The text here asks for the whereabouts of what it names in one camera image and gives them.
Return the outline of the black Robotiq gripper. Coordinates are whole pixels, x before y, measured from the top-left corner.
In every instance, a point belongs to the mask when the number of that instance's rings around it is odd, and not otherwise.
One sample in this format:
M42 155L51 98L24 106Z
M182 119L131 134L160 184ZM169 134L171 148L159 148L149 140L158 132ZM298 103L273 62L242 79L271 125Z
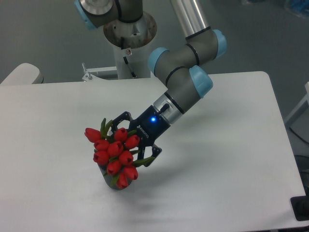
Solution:
M108 132L108 135L114 135L118 125L123 121L130 122L128 127L130 131L137 131L136 134L140 138L140 142L138 156L134 161L135 167L149 167L162 152L162 148L154 143L170 127L170 124L161 115L167 109L169 109L169 106L164 105L161 110L156 111L154 106L151 105L136 119L132 118L130 112L125 111L112 121L111 131ZM145 158L146 146L151 146L152 154Z

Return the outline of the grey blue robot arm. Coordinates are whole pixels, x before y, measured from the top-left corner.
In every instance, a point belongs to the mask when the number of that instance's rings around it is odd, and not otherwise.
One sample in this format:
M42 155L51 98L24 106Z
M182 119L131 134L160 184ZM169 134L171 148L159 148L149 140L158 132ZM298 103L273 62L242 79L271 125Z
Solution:
M149 166L161 153L155 140L212 88L201 65L223 55L225 36L211 29L197 0L173 0L171 5L185 35L177 51L150 49L157 32L153 17L140 0L77 0L75 7L90 29L103 27L112 45L119 79L157 77L167 91L138 118L128 112L113 121L112 129L127 120L140 137L134 165Z

